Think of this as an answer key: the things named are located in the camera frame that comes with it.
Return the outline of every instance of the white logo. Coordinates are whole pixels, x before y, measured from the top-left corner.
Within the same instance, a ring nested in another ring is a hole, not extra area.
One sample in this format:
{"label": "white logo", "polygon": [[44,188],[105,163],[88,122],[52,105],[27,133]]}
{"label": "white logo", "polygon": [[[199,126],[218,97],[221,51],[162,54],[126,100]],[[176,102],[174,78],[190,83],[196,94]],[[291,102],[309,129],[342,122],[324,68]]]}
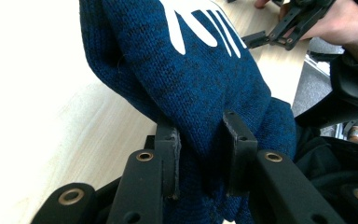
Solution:
{"label": "white logo", "polygon": [[[213,24],[214,28],[219,32],[220,36],[225,43],[227,52],[229,56],[231,56],[231,50],[227,44],[234,49],[235,54],[238,58],[241,57],[240,50],[238,49],[237,45],[235,44],[231,34],[229,33],[227,27],[223,23],[222,19],[226,21],[232,31],[236,34],[237,38],[240,40],[242,47],[246,49],[245,44],[242,42],[241,38],[238,36],[237,32],[235,31],[234,27],[232,26],[231,22],[226,17],[225,13],[222,12],[220,7],[218,7],[215,3],[211,2],[210,0],[159,0],[161,4],[164,6],[165,9],[165,16],[167,17],[168,29],[170,31],[170,39],[172,45],[175,49],[185,55],[185,43],[183,41],[182,32],[179,26],[179,20],[176,17],[176,13],[181,15],[183,20],[186,22],[188,27],[201,39],[205,44],[216,47],[217,41],[211,35],[211,33],[205,29],[205,27],[191,14],[194,11],[201,11]],[[208,13],[208,10],[215,16],[215,18],[219,21],[220,25],[223,27],[223,31],[227,37],[227,41],[223,36],[221,30],[214,22],[211,15]]]}

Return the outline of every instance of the blue fabric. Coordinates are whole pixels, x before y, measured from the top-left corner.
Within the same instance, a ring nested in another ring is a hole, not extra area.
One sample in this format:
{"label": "blue fabric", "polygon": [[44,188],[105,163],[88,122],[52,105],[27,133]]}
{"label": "blue fabric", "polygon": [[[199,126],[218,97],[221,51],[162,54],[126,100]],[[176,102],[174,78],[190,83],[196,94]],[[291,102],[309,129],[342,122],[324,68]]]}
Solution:
{"label": "blue fabric", "polygon": [[208,0],[189,3],[80,0],[86,57],[104,84],[152,120],[165,114],[188,142],[181,151],[181,197],[166,200],[164,223],[251,223],[247,198],[225,192],[223,111],[238,113],[261,148],[292,157],[293,114],[271,98],[220,8]]}

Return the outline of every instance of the person's hand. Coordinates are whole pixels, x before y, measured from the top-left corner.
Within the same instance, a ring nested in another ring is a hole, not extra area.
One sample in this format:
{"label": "person's hand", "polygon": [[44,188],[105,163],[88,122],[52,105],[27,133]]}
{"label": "person's hand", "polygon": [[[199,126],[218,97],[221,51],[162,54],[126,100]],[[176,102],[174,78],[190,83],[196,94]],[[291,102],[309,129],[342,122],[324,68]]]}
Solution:
{"label": "person's hand", "polygon": [[[255,7],[262,8],[269,0],[256,0]],[[280,18],[289,10],[281,8]],[[327,14],[306,32],[301,39],[319,36],[333,45],[340,45],[358,61],[358,5],[352,0],[337,0]]]}

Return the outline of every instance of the floor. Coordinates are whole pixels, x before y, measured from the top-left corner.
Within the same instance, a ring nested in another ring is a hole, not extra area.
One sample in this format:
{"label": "floor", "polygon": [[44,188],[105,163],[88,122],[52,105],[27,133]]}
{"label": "floor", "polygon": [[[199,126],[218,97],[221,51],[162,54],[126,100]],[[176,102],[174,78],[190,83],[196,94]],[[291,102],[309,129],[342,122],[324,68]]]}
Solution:
{"label": "floor", "polygon": [[[309,51],[339,54],[343,49],[341,46],[330,45],[320,38],[313,38],[310,41]],[[329,74],[328,63],[318,63],[309,54],[307,55],[292,107],[295,116],[318,103],[331,91]]]}
{"label": "floor", "polygon": [[[304,60],[295,101],[292,106],[295,116],[311,108],[331,91],[329,63],[316,62],[310,57],[311,51],[325,54],[342,54],[344,50],[341,46],[330,45],[320,38],[313,38],[310,41],[309,53]],[[346,124],[338,124],[324,128],[321,135],[346,139],[347,131],[344,131],[345,126]]]}

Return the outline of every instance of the wooden table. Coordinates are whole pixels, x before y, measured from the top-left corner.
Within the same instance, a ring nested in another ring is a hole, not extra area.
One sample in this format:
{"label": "wooden table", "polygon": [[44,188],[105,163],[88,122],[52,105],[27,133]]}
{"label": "wooden table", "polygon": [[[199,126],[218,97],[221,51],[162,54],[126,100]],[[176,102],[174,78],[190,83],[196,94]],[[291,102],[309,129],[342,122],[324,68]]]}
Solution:
{"label": "wooden table", "polygon": [[[277,22],[273,4],[216,2],[241,36]],[[0,15],[0,223],[29,223],[62,185],[121,176],[156,125],[90,71],[77,1],[0,2]],[[307,46],[252,49],[273,96],[293,102]]]}

